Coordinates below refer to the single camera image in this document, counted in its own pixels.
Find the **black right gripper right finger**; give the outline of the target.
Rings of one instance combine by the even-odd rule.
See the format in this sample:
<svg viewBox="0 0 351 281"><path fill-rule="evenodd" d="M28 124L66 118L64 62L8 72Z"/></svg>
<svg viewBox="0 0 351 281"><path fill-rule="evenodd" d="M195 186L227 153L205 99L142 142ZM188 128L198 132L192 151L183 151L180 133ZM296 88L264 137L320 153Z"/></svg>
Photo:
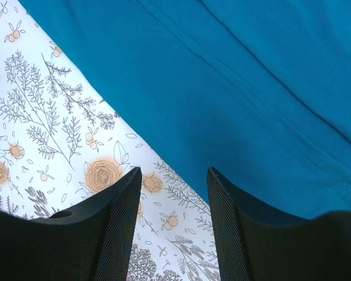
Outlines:
<svg viewBox="0 0 351 281"><path fill-rule="evenodd" d="M222 280L351 280L351 211L291 215L213 167L207 185Z"/></svg>

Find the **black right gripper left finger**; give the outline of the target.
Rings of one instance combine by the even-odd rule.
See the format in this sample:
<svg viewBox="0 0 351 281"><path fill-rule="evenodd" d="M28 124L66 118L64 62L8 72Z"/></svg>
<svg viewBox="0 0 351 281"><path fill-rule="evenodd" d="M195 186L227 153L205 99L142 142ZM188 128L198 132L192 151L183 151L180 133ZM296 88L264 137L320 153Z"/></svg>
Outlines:
<svg viewBox="0 0 351 281"><path fill-rule="evenodd" d="M136 167L49 218L0 211L0 280L125 280L141 181Z"/></svg>

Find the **blue t shirt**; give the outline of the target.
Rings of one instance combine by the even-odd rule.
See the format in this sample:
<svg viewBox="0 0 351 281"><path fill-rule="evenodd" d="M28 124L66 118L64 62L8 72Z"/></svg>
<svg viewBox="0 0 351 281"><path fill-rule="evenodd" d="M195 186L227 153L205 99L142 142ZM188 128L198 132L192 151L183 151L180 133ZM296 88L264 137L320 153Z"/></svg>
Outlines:
<svg viewBox="0 0 351 281"><path fill-rule="evenodd" d="M351 1L23 1L201 197L351 210Z"/></svg>

